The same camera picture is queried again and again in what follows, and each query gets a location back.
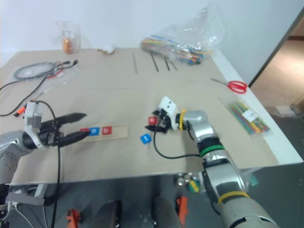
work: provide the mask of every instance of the red block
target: red block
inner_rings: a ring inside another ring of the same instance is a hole
[[[149,125],[156,125],[157,124],[157,117],[156,116],[149,116],[148,123],[149,123]]]
[[[90,131],[90,129],[89,128],[81,128],[80,131],[81,132],[88,132],[88,131]]]
[[[102,134],[112,134],[112,126],[103,127]]]

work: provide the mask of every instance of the scissors handle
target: scissors handle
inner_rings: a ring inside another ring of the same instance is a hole
[[[233,92],[236,92],[238,94],[244,94],[248,87],[246,83],[240,81],[230,81],[228,82],[227,86]]]

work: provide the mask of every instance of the floor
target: floor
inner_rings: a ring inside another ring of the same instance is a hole
[[[251,90],[264,106],[289,106],[304,95],[304,41],[286,41]]]
[[[287,138],[304,158],[304,124],[298,118],[273,116]],[[264,168],[254,173],[259,183],[251,187],[249,195],[268,211],[282,228],[304,227],[304,163]],[[48,194],[54,191],[49,186]],[[186,228],[222,228],[221,219],[211,209],[205,194],[199,195],[185,188],[175,187],[172,175],[139,177],[119,180],[103,180],[62,184],[58,202],[56,227],[67,227],[66,211],[75,208],[83,213],[80,228],[89,227],[88,222],[108,201],[123,203],[123,228],[152,228],[151,205],[157,196],[163,196],[174,205],[177,196],[189,198],[189,214]],[[21,205],[20,210],[35,228],[45,228],[42,207]],[[46,207],[50,222],[52,206]],[[17,213],[9,217],[11,228],[30,226]]]

